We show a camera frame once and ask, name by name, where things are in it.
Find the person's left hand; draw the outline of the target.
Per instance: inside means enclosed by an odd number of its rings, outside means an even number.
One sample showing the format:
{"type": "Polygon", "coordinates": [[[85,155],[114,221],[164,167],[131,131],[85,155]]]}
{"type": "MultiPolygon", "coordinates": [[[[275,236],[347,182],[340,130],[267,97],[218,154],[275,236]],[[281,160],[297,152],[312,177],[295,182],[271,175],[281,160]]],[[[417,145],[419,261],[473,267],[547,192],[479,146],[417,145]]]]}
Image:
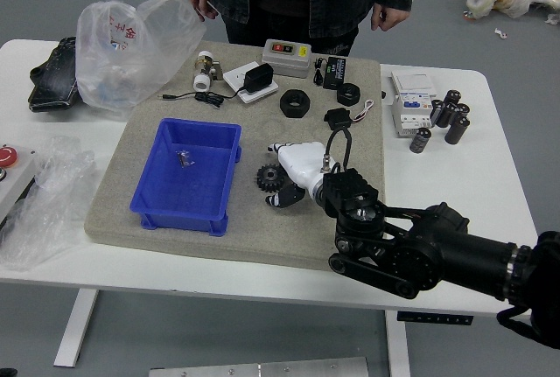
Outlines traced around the person's left hand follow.
{"type": "Polygon", "coordinates": [[[389,31],[410,17],[410,12],[375,3],[370,18],[372,31],[389,31]]]}

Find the person's right hand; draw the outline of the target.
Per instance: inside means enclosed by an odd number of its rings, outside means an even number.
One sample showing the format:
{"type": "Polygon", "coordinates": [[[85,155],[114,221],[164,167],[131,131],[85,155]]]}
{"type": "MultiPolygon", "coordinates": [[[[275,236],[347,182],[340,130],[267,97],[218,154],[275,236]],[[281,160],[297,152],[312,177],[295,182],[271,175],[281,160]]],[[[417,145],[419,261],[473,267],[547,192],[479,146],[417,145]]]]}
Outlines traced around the person's right hand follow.
{"type": "Polygon", "coordinates": [[[207,19],[215,20],[219,13],[210,4],[210,0],[189,0],[199,20],[205,22],[207,19]]]}

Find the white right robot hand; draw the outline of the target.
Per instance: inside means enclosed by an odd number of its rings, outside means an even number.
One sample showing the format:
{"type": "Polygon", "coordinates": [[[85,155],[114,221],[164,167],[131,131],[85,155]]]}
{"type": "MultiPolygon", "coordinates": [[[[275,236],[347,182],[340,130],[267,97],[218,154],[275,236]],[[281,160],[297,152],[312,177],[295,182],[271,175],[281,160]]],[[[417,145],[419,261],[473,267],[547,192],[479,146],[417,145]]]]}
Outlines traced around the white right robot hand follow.
{"type": "Polygon", "coordinates": [[[292,184],[267,197],[267,204],[284,208],[297,203],[308,194],[319,206],[323,206],[323,177],[333,167],[333,160],[327,154],[324,144],[274,143],[268,150],[276,152],[278,161],[292,184]]]}

